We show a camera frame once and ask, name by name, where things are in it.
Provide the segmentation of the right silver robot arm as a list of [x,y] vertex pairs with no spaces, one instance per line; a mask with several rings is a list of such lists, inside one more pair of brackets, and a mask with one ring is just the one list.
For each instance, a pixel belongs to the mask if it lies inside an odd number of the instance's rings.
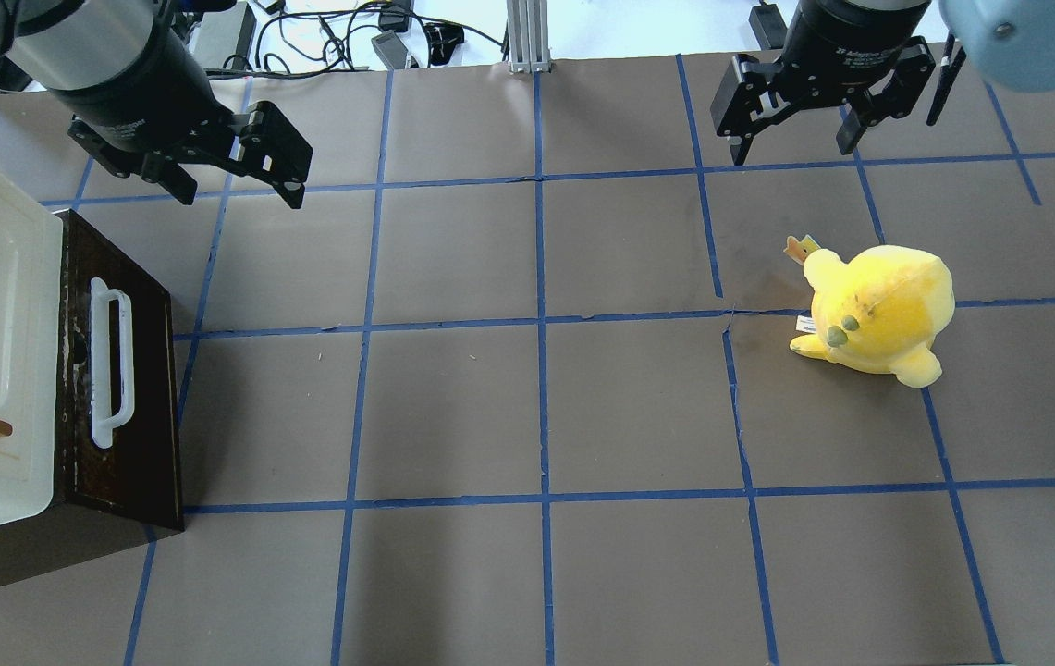
[[938,76],[926,122],[938,121],[950,89],[971,63],[1019,93],[1055,90],[1055,1],[941,1],[944,55],[916,28],[927,1],[802,1],[772,62],[738,54],[710,104],[731,161],[746,163],[761,131],[805,110],[844,108],[841,154],[887,118],[908,117]]

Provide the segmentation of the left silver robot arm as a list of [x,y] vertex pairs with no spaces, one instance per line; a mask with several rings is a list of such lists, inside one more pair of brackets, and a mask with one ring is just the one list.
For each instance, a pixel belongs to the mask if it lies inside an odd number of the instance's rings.
[[277,106],[236,113],[175,31],[177,13],[228,1],[0,1],[0,59],[65,104],[68,132],[101,169],[190,205],[189,165],[272,186],[302,207],[312,146]]

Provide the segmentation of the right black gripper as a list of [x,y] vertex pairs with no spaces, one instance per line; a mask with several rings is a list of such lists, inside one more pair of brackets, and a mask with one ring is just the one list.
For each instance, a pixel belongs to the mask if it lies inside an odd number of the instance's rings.
[[799,110],[845,104],[836,142],[852,155],[867,130],[908,117],[936,60],[916,35],[928,1],[801,1],[775,62],[737,54],[710,103],[730,160],[745,165],[761,131]]

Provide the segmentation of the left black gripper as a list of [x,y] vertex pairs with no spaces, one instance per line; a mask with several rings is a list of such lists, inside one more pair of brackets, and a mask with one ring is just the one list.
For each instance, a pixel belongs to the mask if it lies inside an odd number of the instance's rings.
[[188,165],[269,185],[303,206],[313,148],[270,101],[235,114],[171,17],[46,17],[44,85],[74,114],[68,135],[109,176],[192,205]]

